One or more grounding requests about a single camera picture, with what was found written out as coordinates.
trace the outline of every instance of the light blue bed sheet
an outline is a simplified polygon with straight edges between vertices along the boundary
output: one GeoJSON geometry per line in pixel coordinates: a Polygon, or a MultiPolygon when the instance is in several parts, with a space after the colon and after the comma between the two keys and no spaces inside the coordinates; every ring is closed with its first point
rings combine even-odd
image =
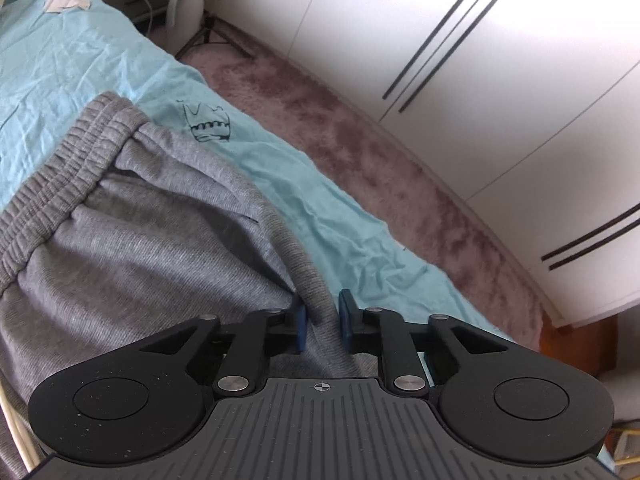
{"type": "Polygon", "coordinates": [[[46,0],[0,9],[0,209],[54,151],[82,108],[113,90],[162,126],[195,130],[274,203],[334,297],[385,305],[411,322],[445,312],[498,333],[447,276],[399,245],[386,224],[323,176],[310,159],[210,90],[101,0],[45,14],[46,0]]]}

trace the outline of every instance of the wooden floor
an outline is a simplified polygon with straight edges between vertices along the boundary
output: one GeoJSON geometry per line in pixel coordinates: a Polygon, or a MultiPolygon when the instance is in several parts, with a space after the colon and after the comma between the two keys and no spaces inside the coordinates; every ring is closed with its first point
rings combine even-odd
{"type": "Polygon", "coordinates": [[[544,314],[540,352],[583,372],[597,375],[616,367],[618,316],[580,328],[556,329],[544,314]]]}

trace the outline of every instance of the printed cartoon design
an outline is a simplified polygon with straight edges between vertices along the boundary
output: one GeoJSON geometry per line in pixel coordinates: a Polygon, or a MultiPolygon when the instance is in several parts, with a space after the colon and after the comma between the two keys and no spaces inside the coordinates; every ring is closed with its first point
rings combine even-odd
{"type": "Polygon", "coordinates": [[[182,103],[182,110],[184,119],[198,142],[231,138],[231,121],[222,107],[212,108],[200,103],[193,108],[187,103],[182,103]]]}

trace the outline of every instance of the pink carpet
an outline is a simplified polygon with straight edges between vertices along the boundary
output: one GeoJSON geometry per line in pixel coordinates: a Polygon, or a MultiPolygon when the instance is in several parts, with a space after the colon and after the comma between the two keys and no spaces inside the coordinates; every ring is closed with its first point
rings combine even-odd
{"type": "Polygon", "coordinates": [[[255,60],[210,44],[183,61],[231,104],[305,152],[401,244],[443,269],[494,325],[538,349],[539,299],[447,194],[327,88],[266,48],[252,42],[250,48],[255,60]]]}

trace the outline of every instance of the gray fabric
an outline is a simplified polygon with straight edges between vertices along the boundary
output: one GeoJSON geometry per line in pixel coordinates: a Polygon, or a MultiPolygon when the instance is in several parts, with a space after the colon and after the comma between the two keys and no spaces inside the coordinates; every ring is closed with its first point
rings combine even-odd
{"type": "MultiPolygon", "coordinates": [[[[273,206],[191,136],[112,93],[0,216],[0,262],[1,379],[22,414],[61,368],[199,314],[237,322],[287,307],[295,292],[308,350],[274,359],[271,373],[360,375],[326,285],[273,206]]],[[[3,478],[24,474],[6,428],[0,454],[3,478]]]]}

